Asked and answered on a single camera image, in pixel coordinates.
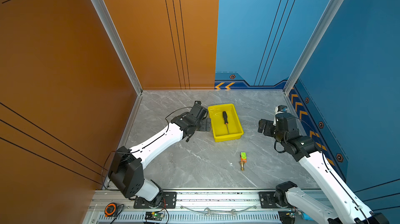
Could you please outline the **black handled screwdriver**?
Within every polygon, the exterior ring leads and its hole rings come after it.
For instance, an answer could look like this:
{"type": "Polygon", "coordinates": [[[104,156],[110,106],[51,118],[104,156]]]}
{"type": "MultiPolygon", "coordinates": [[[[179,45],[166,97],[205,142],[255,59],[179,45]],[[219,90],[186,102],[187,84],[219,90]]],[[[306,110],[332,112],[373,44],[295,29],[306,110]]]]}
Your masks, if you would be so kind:
{"type": "Polygon", "coordinates": [[[227,132],[228,132],[228,134],[230,134],[230,132],[229,132],[229,126],[228,126],[228,124],[229,124],[229,122],[228,122],[228,115],[227,115],[227,112],[226,112],[226,111],[223,111],[223,112],[222,112],[222,117],[223,117],[223,119],[224,119],[224,124],[225,124],[225,126],[226,126],[226,128],[227,128],[227,132]]]}

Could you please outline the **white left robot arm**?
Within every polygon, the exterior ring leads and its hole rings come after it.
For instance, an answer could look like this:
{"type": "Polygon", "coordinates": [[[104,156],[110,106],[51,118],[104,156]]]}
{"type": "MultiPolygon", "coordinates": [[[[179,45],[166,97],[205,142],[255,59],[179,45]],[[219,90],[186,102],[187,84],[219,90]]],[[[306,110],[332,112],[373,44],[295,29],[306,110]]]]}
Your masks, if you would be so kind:
{"type": "Polygon", "coordinates": [[[143,143],[131,148],[122,146],[115,151],[108,178],[125,198],[142,198],[152,207],[159,206],[164,201],[162,188],[144,177],[144,169],[173,144],[182,140],[188,142],[197,131],[210,131],[208,109],[200,101],[195,101],[188,109],[189,111],[167,120],[164,129],[143,143]]]}

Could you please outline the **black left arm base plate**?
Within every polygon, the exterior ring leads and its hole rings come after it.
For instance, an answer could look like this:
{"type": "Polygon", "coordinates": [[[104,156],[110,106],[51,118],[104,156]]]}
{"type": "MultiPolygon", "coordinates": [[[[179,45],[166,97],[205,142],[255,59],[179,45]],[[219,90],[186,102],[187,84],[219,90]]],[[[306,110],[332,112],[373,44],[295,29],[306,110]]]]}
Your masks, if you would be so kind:
{"type": "Polygon", "coordinates": [[[177,193],[176,192],[160,192],[156,195],[155,199],[148,201],[145,198],[138,197],[134,200],[134,209],[146,209],[146,208],[176,208],[177,193]]]}

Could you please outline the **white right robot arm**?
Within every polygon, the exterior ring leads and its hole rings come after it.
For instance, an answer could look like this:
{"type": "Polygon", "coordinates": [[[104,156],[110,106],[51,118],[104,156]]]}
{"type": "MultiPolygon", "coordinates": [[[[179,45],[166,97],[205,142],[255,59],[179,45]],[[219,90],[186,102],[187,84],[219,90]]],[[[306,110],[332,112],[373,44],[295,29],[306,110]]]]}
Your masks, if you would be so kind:
{"type": "Polygon", "coordinates": [[[261,119],[258,132],[273,137],[317,182],[331,207],[306,194],[295,183],[276,186],[273,203],[281,208],[297,208],[319,224],[387,224],[382,213],[374,212],[346,185],[329,164],[323,149],[309,136],[300,135],[297,117],[282,107],[273,121],[261,119]]]}

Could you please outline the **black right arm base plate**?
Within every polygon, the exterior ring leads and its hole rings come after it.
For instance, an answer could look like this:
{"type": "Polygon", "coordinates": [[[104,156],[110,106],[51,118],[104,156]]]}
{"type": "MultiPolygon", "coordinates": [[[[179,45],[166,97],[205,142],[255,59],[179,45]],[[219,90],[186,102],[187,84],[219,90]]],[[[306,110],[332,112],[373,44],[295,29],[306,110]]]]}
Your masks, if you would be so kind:
{"type": "Polygon", "coordinates": [[[292,206],[284,193],[274,191],[264,191],[259,192],[259,201],[261,208],[289,208],[296,209],[296,207],[292,206]]]}

